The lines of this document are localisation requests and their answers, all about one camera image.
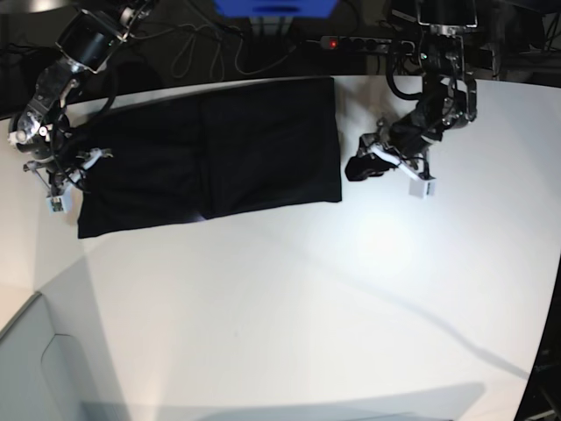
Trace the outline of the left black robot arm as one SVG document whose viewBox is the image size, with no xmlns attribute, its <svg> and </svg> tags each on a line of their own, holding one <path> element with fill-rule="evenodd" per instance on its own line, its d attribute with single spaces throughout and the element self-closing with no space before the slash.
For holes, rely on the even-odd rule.
<svg viewBox="0 0 561 421">
<path fill-rule="evenodd" d="M 385 73 L 391 92 L 415 102 L 415 108 L 395 121 L 382 117 L 374 132 L 361 135 L 345 175 L 350 182 L 361 182 L 400 170 L 427 196 L 436 181 L 430 172 L 430 147 L 441 142 L 446 131 L 477 117 L 477 83 L 465 64 L 465 34 L 477 27 L 478 18 L 473 1 L 418 1 L 415 11 L 418 29 L 412 54 L 421 71 L 422 89 L 406 93 L 394 80 L 406 57 L 404 31 L 390 43 Z"/>
</svg>

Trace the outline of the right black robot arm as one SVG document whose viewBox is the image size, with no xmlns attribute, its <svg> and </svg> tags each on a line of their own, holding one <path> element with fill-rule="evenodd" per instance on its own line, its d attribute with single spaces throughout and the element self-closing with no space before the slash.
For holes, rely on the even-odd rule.
<svg viewBox="0 0 561 421">
<path fill-rule="evenodd" d="M 93 149 L 74 158 L 65 157 L 65 143 L 77 138 L 67 119 L 69 99 L 82 93 L 92 75 L 131 37 L 156 1 L 73 1 L 76 15 L 55 45 L 59 57 L 39 74 L 30 101 L 11 120 L 8 140 L 32 160 L 24 165 L 46 188 L 47 199 L 60 204 L 72 188 L 84 190 L 86 172 L 110 154 Z"/>
</svg>

